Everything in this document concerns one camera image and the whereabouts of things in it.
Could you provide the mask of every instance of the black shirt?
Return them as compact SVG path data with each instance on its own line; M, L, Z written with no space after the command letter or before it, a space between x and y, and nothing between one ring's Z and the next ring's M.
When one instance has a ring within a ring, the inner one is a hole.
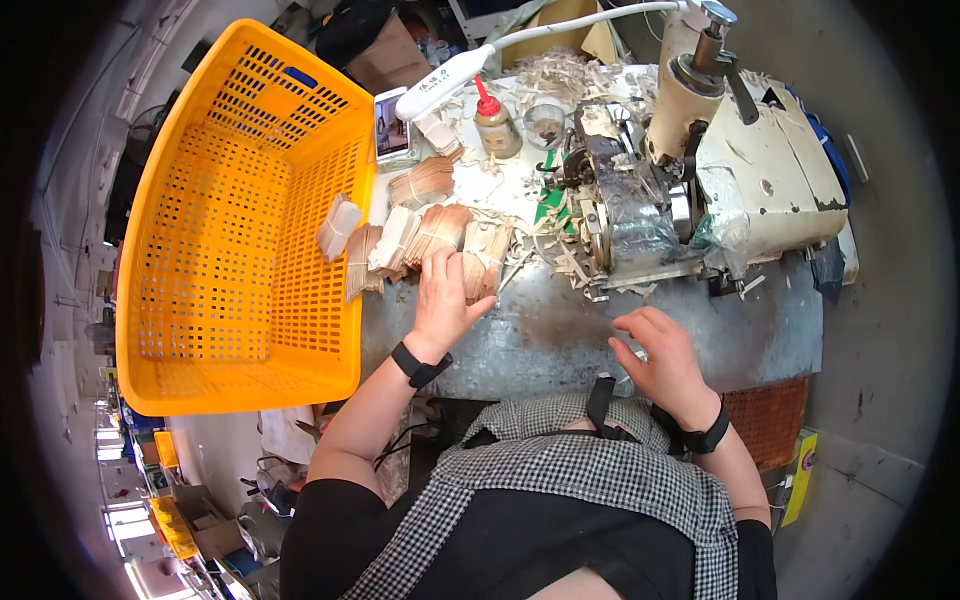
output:
M280 553L283 600L347 591L421 490L408 490L388 510L348 481L304 486ZM737 532L738 597L776 598L770 531L745 520ZM690 598L693 565L693 542L652 517L552 494L481 490L408 597L528 598L589 566L628 599Z

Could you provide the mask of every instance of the glue bottle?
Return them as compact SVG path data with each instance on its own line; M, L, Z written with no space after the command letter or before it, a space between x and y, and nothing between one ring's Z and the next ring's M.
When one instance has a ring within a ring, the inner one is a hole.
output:
M483 149L494 158L510 158L520 152L523 138L516 131L510 111L500 104L500 101L487 93L479 77L474 77L480 100L477 101L477 112L473 116L477 132Z

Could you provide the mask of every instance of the workbench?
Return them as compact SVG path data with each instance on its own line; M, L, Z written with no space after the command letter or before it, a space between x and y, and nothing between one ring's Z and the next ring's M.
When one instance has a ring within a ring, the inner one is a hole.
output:
M655 65L626 67L626 72L631 71L656 80ZM498 83L509 86L512 79ZM630 95L629 88L621 84L617 85L620 93ZM465 158L476 156L475 149L480 147L471 119L474 89L465 88L463 96ZM538 101L560 104L549 98ZM522 134L522 114L511 109ZM523 198L523 179L545 158L546 152L524 140L520 155L503 164L497 176L477 165L457 163L456 194L468 202L522 215L533 225L536 198L531 200L529 194ZM386 220L386 185L396 175L380 174L374 181L370 220L375 225ZM529 239L526 243L532 248ZM639 349L626 333L614 330L611 321L643 306L644 299L634 292L610 291L609 300L592 302L583 290L571 289L566 276L551 277L551 267L534 254L503 290L496 306L453 348L454 364L424 392L476 400L585 393L599 373L607 372L619 382L614 393L630 395L633 385L617 365L607 339L618 335L631 348ZM718 393L755 388L821 369L823 302L813 287L809 264L799 252L788 252L779 261L751 267L744 280L750 282L760 275L766 279L744 300L737 294L711 297L705 281L689 276L661 281L646 301L690 331L704 379ZM396 284L386 282L382 297L364 294L363 379L413 327L417 284L418 276L412 275Z

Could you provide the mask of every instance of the smartphone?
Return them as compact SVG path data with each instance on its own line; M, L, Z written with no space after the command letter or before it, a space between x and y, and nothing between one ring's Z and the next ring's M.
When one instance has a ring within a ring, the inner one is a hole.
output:
M396 116L396 101L406 91L406 87L398 87L373 96L373 133L376 137L377 162L410 152L409 124Z

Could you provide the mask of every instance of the basket handle hole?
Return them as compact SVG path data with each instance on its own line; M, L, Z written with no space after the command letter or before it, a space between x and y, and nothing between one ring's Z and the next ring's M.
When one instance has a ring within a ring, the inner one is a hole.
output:
M310 89L313 89L314 87L317 86L317 80L313 79L312 77L310 77L309 75L307 75L307 74L304 73L303 71L299 70L299 69L298 69L297 67L295 67L295 66L288 66L288 67L284 68L284 69L283 69L283 73L286 74L286 75L289 75L289 76L292 77L292 78L294 78L295 80L297 80L297 81L300 82L301 84L306 85L306 86L309 87Z

